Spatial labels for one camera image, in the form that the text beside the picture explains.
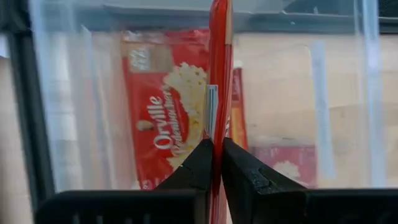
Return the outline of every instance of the clear plastic container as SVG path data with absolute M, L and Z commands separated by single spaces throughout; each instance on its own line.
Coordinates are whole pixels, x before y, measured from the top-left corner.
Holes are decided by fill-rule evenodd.
M 118 34 L 207 28 L 210 4 L 31 1 L 57 190 L 137 187 Z M 280 151 L 280 172 L 312 187 L 393 186 L 396 45 L 379 36 L 377 1 L 235 0 L 234 11 L 249 150 Z

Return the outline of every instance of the plastic bin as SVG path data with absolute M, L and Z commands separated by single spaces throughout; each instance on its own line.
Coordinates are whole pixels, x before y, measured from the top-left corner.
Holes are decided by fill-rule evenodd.
M 206 28 L 210 4 L 31 1 L 57 190 L 138 186 L 118 35 Z M 248 150 L 282 153 L 272 163 L 310 187 L 393 186 L 396 45 L 379 36 L 377 1 L 235 0 L 234 11 Z

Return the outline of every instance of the red package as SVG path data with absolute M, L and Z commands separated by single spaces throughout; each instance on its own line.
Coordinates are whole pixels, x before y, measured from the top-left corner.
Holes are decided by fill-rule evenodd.
M 286 177 L 306 188 L 317 187 L 317 153 L 315 146 L 275 146 L 254 148 L 256 157 Z
M 123 34 L 123 70 L 141 189 L 159 185 L 202 140 L 207 42 L 207 30 Z
M 242 85 L 241 62 L 234 62 L 232 74 L 232 99 L 231 99 L 231 137 L 232 140 L 243 149 L 248 150 L 246 136 L 246 121 L 244 118 L 244 100 Z
M 206 133 L 215 145 L 210 222 L 226 222 L 226 197 L 221 191 L 223 139 L 229 134 L 231 112 L 233 29 L 232 2 L 214 0 L 210 10 L 210 71 L 207 91 Z

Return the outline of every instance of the transparent plastic wall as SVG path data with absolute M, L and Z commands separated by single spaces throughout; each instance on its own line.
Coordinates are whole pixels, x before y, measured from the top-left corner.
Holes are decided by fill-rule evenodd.
M 210 5 L 30 2 L 58 190 L 137 187 L 120 31 L 206 29 Z M 307 187 L 393 185 L 397 54 L 377 1 L 234 0 L 234 11 L 248 150 Z

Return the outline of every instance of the beige wall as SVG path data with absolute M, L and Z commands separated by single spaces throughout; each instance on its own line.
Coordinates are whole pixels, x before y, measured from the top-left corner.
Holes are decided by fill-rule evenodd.
M 10 63 L 0 57 L 0 223 L 30 224 L 31 218 Z
M 270 136 L 316 142 L 312 66 L 309 47 L 325 43 L 326 74 L 333 153 L 337 178 L 320 177 L 321 187 L 369 186 L 366 106 L 361 43 L 354 36 L 242 34 L 235 59 L 244 69 L 244 99 L 250 145 Z M 398 37 L 381 37 L 384 127 L 389 184 L 398 169 Z

